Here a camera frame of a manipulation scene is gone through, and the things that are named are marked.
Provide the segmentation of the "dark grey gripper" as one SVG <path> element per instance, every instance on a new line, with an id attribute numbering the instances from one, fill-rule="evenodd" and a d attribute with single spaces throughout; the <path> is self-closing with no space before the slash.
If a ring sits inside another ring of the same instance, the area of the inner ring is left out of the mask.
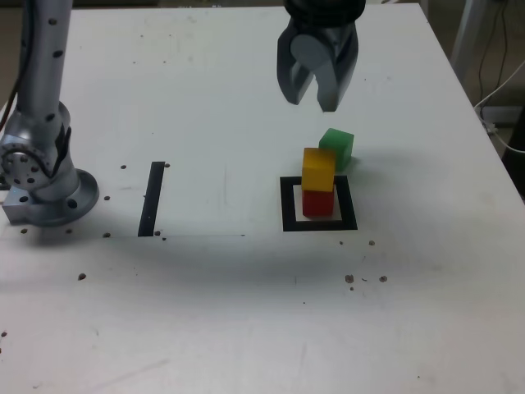
<path id="1" fill-rule="evenodd" d="M 358 59 L 353 22 L 339 26 L 290 22 L 277 41 L 277 80 L 289 103 L 299 104 L 313 76 L 324 112 L 339 107 Z"/>

